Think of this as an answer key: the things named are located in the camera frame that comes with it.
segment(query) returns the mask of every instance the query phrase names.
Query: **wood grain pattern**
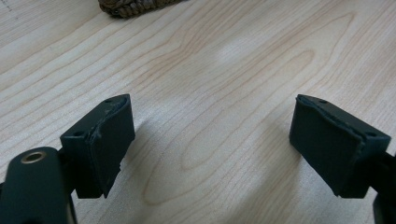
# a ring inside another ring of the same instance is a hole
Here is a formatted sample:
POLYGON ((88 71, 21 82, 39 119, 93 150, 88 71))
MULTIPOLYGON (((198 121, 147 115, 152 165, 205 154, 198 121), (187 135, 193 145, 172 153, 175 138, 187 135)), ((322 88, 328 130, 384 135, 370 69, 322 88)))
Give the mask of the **wood grain pattern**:
MULTIPOLYGON (((396 2, 190 0, 115 20, 94 0, 0 3, 0 174, 129 92, 136 139, 80 223, 374 223, 290 146, 298 93, 396 136, 396 2)), ((394 154, 395 144, 389 152, 394 154)))

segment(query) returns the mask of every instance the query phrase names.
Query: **wooden surface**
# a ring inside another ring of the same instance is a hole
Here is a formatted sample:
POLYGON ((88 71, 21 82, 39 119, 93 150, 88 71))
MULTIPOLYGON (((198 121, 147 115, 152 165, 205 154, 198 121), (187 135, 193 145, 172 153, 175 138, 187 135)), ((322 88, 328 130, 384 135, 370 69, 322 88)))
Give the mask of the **wooden surface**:
MULTIPOLYGON (((0 3, 0 174, 104 99, 136 139, 79 223, 374 223, 290 146, 298 93, 396 136, 394 0, 190 0, 115 20, 95 0, 0 3)), ((395 143, 389 146, 394 154, 395 143)))

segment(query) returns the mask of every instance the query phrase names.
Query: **wooden table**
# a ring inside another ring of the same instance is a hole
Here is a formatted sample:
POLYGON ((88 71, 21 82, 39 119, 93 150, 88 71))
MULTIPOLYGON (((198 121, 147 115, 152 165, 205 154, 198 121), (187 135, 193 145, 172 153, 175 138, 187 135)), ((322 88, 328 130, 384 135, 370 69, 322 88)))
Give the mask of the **wooden table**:
MULTIPOLYGON (((136 139, 79 223, 374 223, 289 143, 298 93, 396 136, 393 0, 190 0, 131 20, 94 0, 2 0, 1 177, 104 99, 136 139)), ((389 146, 394 154, 395 143, 389 146)))

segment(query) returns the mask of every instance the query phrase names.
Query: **black bracket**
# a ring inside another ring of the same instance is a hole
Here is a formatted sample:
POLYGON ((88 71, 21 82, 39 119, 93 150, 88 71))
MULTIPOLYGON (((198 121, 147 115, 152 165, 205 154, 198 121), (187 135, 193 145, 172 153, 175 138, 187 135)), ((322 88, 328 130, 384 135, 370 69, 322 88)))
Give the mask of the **black bracket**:
POLYGON ((130 96, 103 101, 62 134, 59 151, 39 147, 10 162, 0 188, 0 223, 77 223, 71 192, 106 197, 133 140, 130 96))
POLYGON ((390 137, 319 98, 298 95, 290 143, 336 196, 375 199, 375 222, 396 223, 396 159, 386 150, 390 137))

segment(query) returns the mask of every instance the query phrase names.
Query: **brown woven object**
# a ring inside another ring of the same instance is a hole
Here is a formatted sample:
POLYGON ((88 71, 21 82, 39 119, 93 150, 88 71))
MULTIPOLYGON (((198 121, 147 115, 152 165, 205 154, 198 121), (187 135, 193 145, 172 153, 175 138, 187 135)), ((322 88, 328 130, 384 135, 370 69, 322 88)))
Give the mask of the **brown woven object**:
POLYGON ((155 8, 167 7, 182 0, 99 0, 100 8, 112 15, 128 18, 155 8))

